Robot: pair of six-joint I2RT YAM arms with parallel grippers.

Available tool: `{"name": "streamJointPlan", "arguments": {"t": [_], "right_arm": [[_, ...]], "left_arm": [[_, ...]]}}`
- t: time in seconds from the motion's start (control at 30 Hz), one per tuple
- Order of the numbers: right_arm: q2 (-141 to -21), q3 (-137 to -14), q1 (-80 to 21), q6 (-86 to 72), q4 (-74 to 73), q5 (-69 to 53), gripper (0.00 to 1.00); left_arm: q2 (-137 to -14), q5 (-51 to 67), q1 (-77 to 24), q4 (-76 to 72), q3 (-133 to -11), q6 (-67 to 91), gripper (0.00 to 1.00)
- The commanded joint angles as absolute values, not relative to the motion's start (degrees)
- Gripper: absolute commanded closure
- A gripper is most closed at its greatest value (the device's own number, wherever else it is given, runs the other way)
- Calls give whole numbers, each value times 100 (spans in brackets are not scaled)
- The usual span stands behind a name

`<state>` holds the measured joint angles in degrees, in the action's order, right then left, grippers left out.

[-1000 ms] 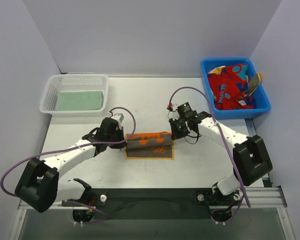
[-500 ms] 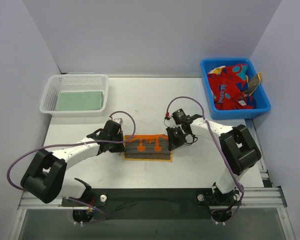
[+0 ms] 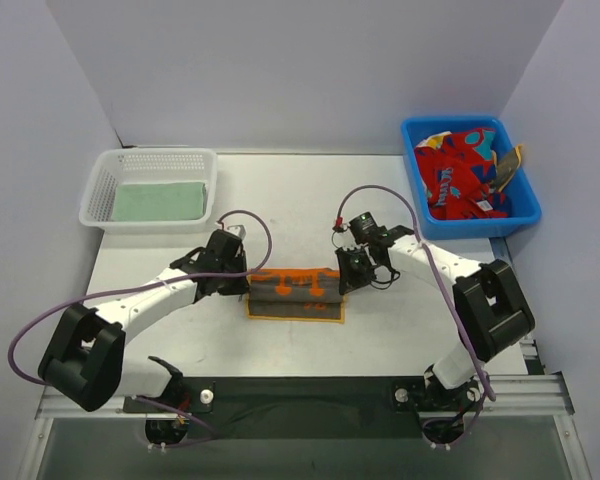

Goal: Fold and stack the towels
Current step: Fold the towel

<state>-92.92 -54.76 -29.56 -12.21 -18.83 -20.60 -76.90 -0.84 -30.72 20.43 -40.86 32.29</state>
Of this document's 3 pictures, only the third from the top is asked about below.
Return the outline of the orange towel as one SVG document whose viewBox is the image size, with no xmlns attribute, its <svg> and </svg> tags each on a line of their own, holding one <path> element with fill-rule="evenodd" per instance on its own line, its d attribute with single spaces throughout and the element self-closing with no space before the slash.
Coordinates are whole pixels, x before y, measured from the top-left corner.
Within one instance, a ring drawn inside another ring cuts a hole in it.
<svg viewBox="0 0 600 480">
<path fill-rule="evenodd" d="M 246 312 L 250 319 L 345 322 L 345 296 L 337 270 L 263 269 L 250 276 Z"/>
</svg>

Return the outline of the green panda towel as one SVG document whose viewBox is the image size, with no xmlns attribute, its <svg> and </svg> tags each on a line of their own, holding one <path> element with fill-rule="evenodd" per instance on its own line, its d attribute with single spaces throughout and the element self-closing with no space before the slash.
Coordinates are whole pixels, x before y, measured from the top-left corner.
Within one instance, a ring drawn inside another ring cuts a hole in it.
<svg viewBox="0 0 600 480">
<path fill-rule="evenodd" d="M 111 220 L 166 222 L 199 220 L 205 212 L 203 182 L 125 184 L 116 188 Z"/>
</svg>

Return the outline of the red blue towel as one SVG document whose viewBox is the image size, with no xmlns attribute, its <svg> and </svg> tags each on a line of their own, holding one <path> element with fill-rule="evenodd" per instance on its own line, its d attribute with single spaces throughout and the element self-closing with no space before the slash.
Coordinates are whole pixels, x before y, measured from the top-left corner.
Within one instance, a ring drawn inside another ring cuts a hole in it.
<svg viewBox="0 0 600 480">
<path fill-rule="evenodd" d="M 497 191 L 496 132 L 474 128 L 442 132 L 414 149 L 431 216 L 441 221 L 508 218 L 510 199 Z"/>
</svg>

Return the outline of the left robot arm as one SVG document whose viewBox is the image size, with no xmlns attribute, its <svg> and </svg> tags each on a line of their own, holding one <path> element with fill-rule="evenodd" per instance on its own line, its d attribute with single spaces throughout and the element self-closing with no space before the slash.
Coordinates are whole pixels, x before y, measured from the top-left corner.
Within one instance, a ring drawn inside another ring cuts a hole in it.
<svg viewBox="0 0 600 480">
<path fill-rule="evenodd" d="M 173 312 L 215 293 L 241 295 L 249 284 L 242 225 L 217 229 L 204 247 L 173 261 L 153 282 L 155 289 L 62 313 L 38 367 L 38 375 L 87 412 L 116 394 L 155 399 L 184 394 L 183 374 L 150 355 L 126 360 L 125 347 Z"/>
</svg>

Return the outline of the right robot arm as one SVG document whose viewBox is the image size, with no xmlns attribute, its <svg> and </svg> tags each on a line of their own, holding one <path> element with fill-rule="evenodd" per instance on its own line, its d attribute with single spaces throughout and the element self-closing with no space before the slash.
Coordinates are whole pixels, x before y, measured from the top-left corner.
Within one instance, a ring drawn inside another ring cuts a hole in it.
<svg viewBox="0 0 600 480">
<path fill-rule="evenodd" d="M 451 391 L 476 377 L 486 397 L 495 400 L 486 364 L 535 328 L 511 265 L 458 256 L 401 225 L 366 231 L 340 226 L 334 236 L 339 241 L 335 253 L 341 294 L 371 285 L 379 267 L 393 278 L 407 275 L 438 288 L 458 340 L 428 368 L 428 380 Z"/>
</svg>

